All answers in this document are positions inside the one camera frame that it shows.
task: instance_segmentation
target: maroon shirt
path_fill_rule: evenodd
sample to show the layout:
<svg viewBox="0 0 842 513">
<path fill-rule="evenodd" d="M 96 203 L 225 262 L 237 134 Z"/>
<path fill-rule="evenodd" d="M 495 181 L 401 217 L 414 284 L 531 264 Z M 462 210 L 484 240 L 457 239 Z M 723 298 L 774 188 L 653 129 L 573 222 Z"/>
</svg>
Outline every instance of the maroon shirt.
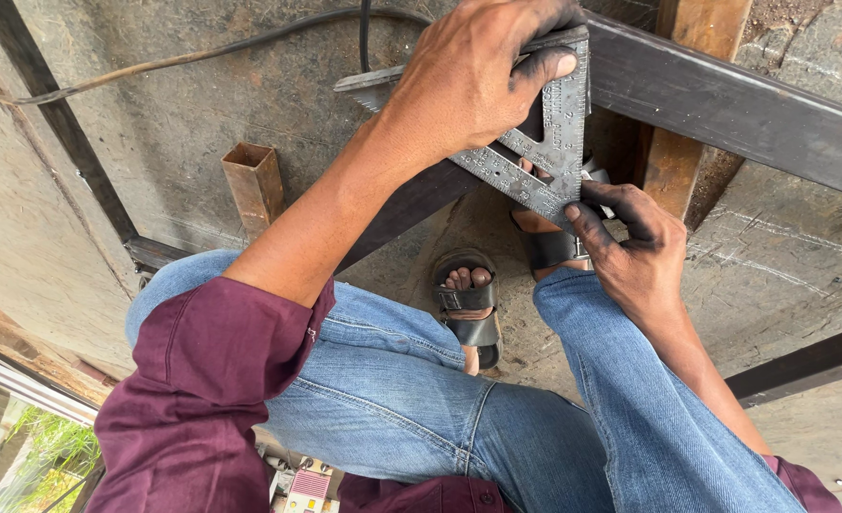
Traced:
<svg viewBox="0 0 842 513">
<path fill-rule="evenodd" d="M 334 304 L 331 279 L 308 309 L 217 277 L 155 308 L 133 351 L 136 371 L 98 414 L 107 475 L 87 510 L 268 511 L 250 427 L 267 419 L 263 400 L 297 377 Z M 810 511 L 842 511 L 810 470 L 781 460 L 774 471 L 802 504 L 819 487 L 825 506 L 808 500 Z M 339 498 L 343 513 L 510 511 L 496 484 L 457 475 L 413 485 L 347 475 Z"/>
</svg>

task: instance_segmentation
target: green plant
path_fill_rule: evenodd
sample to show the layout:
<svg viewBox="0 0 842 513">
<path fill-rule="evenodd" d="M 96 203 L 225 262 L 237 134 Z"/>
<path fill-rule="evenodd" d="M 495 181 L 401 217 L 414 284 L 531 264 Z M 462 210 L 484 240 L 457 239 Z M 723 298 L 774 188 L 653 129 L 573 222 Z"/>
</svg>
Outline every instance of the green plant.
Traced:
<svg viewBox="0 0 842 513">
<path fill-rule="evenodd" d="M 29 430 L 31 450 L 17 475 L 30 477 L 28 490 L 19 502 L 19 511 L 43 511 L 71 486 L 85 477 L 101 456 L 98 439 L 91 427 L 82 426 L 30 406 L 19 418 L 12 432 Z M 81 488 L 50 510 L 50 513 L 68 513 Z"/>
</svg>

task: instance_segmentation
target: hand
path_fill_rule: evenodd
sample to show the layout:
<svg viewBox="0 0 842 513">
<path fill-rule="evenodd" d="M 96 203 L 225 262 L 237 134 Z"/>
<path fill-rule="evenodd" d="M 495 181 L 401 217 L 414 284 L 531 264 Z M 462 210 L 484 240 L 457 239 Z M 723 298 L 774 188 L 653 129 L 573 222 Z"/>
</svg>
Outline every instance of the hand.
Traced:
<svg viewBox="0 0 842 513">
<path fill-rule="evenodd" d="M 605 292 L 641 330 L 682 321 L 681 271 L 687 254 L 687 228 L 636 186 L 584 180 L 583 199 L 610 206 L 627 224 L 630 239 L 617 243 L 595 211 L 567 206 L 566 215 L 592 256 Z"/>
<path fill-rule="evenodd" d="M 378 127 L 433 164 L 481 148 L 525 121 L 541 88 L 576 67 L 568 47 L 519 49 L 582 20 L 575 0 L 464 0 L 418 40 Z"/>
</svg>

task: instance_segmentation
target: denim pant leg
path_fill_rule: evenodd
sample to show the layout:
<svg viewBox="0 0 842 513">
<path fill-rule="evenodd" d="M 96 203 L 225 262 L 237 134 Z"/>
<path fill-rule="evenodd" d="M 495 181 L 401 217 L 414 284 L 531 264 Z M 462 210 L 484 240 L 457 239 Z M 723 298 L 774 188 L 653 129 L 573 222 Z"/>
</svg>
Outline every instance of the denim pant leg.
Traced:
<svg viewBox="0 0 842 513">
<path fill-rule="evenodd" d="M 593 272 L 561 268 L 533 298 L 593 414 L 617 511 L 804 511 L 658 359 Z"/>
<path fill-rule="evenodd" d="M 165 266 L 126 319 L 218 276 L 239 251 Z M 292 450 L 347 472 L 416 483 L 495 481 L 518 511 L 610 511 L 592 419 L 557 394 L 461 372 L 456 337 L 426 312 L 336 283 L 337 303 L 299 377 L 266 402 L 264 425 Z"/>
</svg>

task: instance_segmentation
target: fingernail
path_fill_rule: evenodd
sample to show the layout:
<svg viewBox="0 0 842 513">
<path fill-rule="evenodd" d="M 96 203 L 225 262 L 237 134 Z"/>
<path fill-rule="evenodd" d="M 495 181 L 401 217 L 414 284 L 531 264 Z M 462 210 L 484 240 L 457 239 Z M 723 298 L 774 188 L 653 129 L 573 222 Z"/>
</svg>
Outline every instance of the fingernail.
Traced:
<svg viewBox="0 0 842 513">
<path fill-rule="evenodd" d="M 569 54 L 561 57 L 561 60 L 557 61 L 557 73 L 554 77 L 560 78 L 561 76 L 570 75 L 574 72 L 574 69 L 576 69 L 577 62 L 578 59 L 576 59 L 576 54 Z"/>
<path fill-rule="evenodd" d="M 568 204 L 567 208 L 564 208 L 564 213 L 567 215 L 567 219 L 575 221 L 580 216 L 580 207 L 575 204 Z"/>
</svg>

